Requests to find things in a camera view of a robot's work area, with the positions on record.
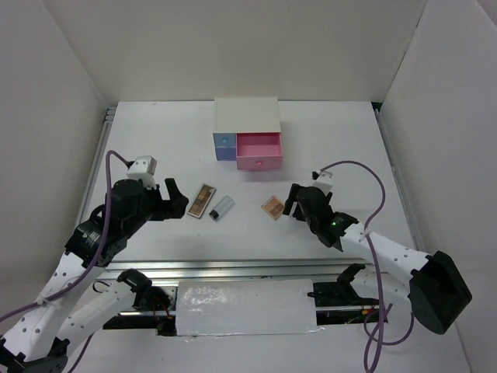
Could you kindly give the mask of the clear bottle black cap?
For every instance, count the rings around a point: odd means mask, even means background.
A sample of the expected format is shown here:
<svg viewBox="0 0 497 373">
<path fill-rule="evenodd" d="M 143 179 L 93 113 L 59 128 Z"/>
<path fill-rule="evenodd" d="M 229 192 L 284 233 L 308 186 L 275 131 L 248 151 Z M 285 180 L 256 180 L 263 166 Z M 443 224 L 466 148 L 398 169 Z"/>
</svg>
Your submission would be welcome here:
<svg viewBox="0 0 497 373">
<path fill-rule="evenodd" d="M 226 195 L 213 207 L 209 213 L 209 216 L 213 221 L 219 221 L 230 211 L 234 204 L 235 202 L 233 199 Z"/>
</svg>

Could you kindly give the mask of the pink drawer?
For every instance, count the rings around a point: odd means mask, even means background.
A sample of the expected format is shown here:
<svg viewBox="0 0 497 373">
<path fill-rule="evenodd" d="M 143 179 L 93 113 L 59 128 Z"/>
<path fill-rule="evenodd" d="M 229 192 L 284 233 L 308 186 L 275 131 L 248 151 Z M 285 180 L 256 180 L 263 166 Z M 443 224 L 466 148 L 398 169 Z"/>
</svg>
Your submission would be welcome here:
<svg viewBox="0 0 497 373">
<path fill-rule="evenodd" d="M 281 133 L 247 133 L 236 137 L 238 170 L 266 171 L 279 169 L 283 161 Z"/>
</svg>

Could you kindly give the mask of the purple bottom drawer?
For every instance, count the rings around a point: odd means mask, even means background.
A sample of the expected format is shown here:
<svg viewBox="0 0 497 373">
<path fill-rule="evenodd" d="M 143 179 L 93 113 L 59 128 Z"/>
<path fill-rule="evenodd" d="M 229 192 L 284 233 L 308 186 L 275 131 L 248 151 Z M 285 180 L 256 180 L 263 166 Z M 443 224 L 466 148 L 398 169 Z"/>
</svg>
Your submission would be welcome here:
<svg viewBox="0 0 497 373">
<path fill-rule="evenodd" d="M 236 147 L 216 147 L 215 155 L 217 161 L 235 161 Z"/>
</svg>

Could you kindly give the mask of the light blue small drawer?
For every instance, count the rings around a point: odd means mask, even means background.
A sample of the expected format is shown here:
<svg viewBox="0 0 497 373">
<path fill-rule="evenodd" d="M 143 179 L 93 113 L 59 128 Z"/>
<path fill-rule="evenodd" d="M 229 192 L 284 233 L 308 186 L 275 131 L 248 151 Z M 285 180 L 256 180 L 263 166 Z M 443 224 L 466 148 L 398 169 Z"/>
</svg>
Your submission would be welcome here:
<svg viewBox="0 0 497 373">
<path fill-rule="evenodd" d="M 213 133 L 216 148 L 233 148 L 236 146 L 236 133 Z"/>
</svg>

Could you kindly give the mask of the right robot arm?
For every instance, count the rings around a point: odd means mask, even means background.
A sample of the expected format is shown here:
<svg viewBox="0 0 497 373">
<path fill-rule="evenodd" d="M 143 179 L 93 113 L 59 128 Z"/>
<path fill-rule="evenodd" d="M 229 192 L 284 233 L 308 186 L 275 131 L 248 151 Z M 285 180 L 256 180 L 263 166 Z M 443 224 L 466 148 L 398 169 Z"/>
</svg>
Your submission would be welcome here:
<svg viewBox="0 0 497 373">
<path fill-rule="evenodd" d="M 343 212 L 333 211 L 332 195 L 316 186 L 294 183 L 283 213 L 308 224 L 328 248 L 357 256 L 379 267 L 407 287 L 414 317 L 429 331 L 444 334 L 472 300 L 472 294 L 453 259 L 437 251 L 409 249 L 375 232 Z"/>
</svg>

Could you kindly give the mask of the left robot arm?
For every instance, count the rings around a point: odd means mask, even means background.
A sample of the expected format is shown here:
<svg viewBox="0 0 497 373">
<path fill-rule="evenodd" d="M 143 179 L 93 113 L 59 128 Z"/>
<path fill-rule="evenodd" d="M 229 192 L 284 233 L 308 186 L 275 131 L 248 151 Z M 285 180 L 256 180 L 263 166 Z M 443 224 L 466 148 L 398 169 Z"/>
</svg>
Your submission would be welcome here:
<svg viewBox="0 0 497 373">
<path fill-rule="evenodd" d="M 170 297 L 136 269 L 122 272 L 96 300 L 74 310 L 86 289 L 149 221 L 180 219 L 189 203 L 173 178 L 158 185 L 142 179 L 117 181 L 106 201 L 76 227 L 64 254 L 36 301 L 15 311 L 20 320 L 1 337 L 1 364 L 9 372 L 61 372 L 81 343 L 117 313 L 168 311 Z"/>
</svg>

